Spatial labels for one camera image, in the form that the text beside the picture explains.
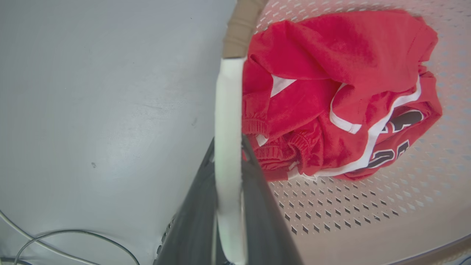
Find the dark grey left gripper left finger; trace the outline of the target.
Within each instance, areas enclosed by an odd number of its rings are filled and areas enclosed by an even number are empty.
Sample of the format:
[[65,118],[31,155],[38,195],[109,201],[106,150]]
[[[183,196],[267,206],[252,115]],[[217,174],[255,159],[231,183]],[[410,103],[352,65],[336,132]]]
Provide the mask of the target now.
[[213,158],[211,142],[181,207],[162,237],[155,265],[215,264],[217,192]]

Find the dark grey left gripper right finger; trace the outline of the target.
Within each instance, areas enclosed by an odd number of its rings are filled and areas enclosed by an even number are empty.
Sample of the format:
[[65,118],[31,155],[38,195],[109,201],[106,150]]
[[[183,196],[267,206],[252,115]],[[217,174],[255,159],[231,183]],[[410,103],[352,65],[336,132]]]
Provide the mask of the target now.
[[299,251],[248,138],[242,135],[242,191],[249,265],[301,265]]

